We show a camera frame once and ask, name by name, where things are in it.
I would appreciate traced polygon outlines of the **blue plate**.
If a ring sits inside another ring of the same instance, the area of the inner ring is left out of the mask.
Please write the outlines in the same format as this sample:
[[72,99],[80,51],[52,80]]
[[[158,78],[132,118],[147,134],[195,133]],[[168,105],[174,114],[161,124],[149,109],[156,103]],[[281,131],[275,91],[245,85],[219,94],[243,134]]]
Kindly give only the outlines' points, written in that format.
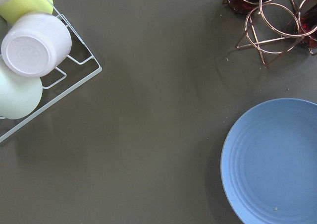
[[220,171],[243,223],[316,223],[316,104],[281,98],[246,111],[226,136]]

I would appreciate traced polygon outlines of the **white plastic cup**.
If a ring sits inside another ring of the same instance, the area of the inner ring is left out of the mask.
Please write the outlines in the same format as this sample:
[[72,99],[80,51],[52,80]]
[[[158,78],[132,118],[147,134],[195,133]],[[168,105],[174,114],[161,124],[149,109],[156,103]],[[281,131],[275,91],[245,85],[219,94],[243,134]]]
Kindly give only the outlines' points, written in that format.
[[69,55],[67,26],[51,14],[30,12],[20,17],[4,37],[1,55],[13,72],[25,77],[50,73]]

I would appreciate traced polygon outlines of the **pale green plastic cup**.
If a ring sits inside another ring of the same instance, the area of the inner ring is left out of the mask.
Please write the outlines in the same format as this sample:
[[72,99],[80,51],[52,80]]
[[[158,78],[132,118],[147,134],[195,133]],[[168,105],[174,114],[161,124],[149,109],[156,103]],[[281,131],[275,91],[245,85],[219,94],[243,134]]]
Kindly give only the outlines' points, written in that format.
[[1,117],[20,119],[29,115],[39,104],[42,93],[40,78],[20,76],[0,60]]

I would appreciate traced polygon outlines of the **yellow-green plastic cup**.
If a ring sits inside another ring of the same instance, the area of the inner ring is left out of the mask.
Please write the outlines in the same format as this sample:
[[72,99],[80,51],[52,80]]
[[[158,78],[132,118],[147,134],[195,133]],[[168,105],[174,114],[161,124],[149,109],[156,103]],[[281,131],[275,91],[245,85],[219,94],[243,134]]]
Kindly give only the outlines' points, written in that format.
[[8,0],[0,6],[0,16],[13,25],[30,12],[53,13],[53,0]]

